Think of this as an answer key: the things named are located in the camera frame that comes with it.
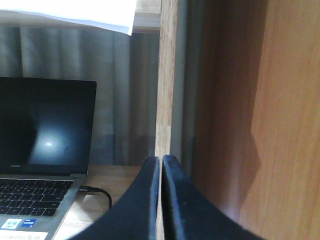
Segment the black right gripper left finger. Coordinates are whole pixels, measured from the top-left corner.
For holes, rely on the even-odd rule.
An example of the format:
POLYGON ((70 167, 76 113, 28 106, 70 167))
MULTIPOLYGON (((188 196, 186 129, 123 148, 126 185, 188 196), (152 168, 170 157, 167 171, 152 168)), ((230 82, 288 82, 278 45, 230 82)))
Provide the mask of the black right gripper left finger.
POLYGON ((155 240, 160 161, 149 156, 123 196, 73 240, 155 240))

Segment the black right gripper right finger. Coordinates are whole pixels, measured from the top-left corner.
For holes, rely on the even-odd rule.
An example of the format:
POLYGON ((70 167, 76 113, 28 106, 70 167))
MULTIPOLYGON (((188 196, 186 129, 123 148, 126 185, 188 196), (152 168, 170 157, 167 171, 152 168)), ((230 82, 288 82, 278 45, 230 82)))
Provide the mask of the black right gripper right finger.
POLYGON ((162 211, 167 240, 260 239, 209 202, 173 155, 163 156, 162 211))

